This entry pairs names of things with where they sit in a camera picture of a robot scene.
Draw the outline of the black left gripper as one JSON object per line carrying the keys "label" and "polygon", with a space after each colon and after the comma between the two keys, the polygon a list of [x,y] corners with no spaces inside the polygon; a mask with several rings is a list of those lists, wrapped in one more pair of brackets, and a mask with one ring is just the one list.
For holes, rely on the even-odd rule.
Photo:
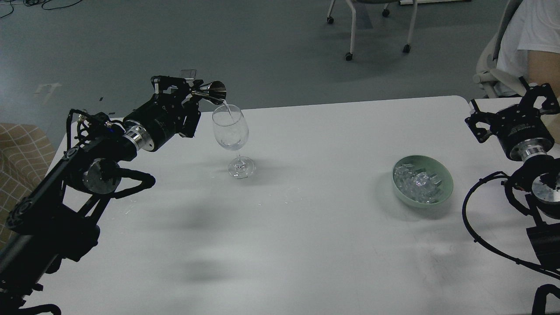
{"label": "black left gripper", "polygon": [[127,132],[140,139],[138,147],[155,152],[175,134],[193,138],[203,97],[182,77],[152,76],[150,81],[154,88],[150,100],[123,120]]}

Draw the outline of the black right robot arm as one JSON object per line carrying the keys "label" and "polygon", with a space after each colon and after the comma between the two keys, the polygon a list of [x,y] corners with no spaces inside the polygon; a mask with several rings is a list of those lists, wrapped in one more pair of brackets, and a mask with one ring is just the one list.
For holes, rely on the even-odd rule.
{"label": "black right robot arm", "polygon": [[[484,143],[495,136],[506,157],[520,162],[521,166],[510,175],[497,171],[479,179],[464,198],[462,220],[474,242],[488,251],[516,265],[558,279],[560,228],[558,223],[546,223],[542,215],[559,219],[560,162],[549,154],[555,141],[542,116],[558,114],[559,102],[550,84],[528,84],[522,77],[520,82],[524,88],[521,100],[496,113],[483,112],[475,101],[471,102],[473,110],[465,123],[476,140]],[[485,241],[470,225],[467,204],[471,195],[480,186],[497,179],[501,180],[508,203],[535,223],[526,229],[526,234],[538,263],[507,255]]]}

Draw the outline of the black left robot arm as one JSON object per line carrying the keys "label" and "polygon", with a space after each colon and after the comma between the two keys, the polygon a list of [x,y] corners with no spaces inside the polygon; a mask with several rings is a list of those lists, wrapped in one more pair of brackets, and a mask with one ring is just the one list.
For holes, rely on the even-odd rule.
{"label": "black left robot arm", "polygon": [[37,187],[9,213],[6,226],[15,233],[1,250],[1,313],[60,315],[44,304],[25,308],[25,297],[42,291],[44,274],[58,271],[62,260],[79,261],[98,244],[98,221],[112,199],[123,199],[154,186],[155,178],[121,168],[140,150],[155,152],[174,135],[192,138],[201,118],[199,101],[220,105],[226,88],[220,81],[205,84],[194,78],[154,76],[150,100],[123,119],[105,113],[69,111],[74,115],[76,144],[67,150]]}

